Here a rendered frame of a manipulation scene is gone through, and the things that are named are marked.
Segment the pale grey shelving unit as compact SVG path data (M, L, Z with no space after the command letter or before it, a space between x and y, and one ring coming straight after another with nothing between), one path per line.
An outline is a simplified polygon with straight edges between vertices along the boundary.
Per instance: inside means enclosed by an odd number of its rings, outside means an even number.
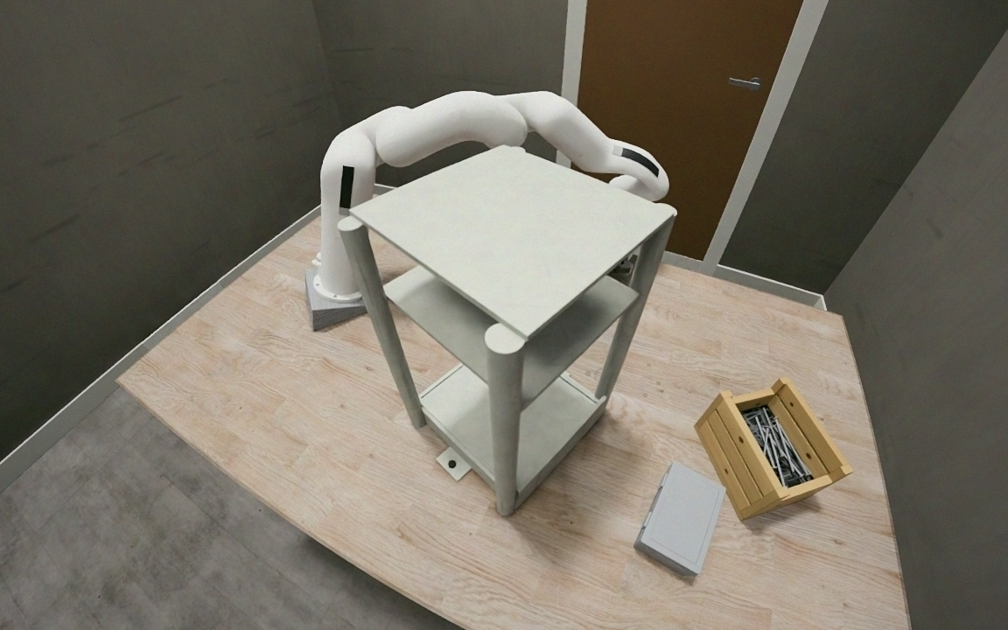
M500 146L349 212L341 240L409 420L508 517L603 415L677 211ZM419 266L383 286L367 228ZM629 287L607 275L639 246ZM464 364L420 395L388 300ZM617 319L593 394L565 370Z

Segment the grey plastic case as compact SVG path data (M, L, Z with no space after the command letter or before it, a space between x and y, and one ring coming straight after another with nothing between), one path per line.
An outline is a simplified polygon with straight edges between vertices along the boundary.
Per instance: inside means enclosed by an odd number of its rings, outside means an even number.
M725 487L673 462L661 476L633 547L681 577L703 569Z

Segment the light wooden crate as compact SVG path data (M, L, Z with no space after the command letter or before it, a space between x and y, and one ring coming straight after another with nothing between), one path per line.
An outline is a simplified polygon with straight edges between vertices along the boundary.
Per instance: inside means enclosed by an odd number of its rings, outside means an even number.
M697 435L740 521L812 497L855 472L786 381L737 397L728 392Z

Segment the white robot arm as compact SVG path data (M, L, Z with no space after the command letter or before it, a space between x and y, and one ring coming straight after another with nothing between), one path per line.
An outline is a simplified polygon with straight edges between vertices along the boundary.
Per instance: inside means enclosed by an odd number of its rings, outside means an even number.
M339 222L373 198L377 166L410 166L459 141L481 141L491 149L520 147L533 131L583 171L625 174L609 185L648 202L668 194L667 174L646 150L606 138L575 105L550 92L493 96L465 91L413 110L388 108L339 133L325 153L320 180L323 264L320 254L311 262L318 267L317 294L336 303L361 300Z

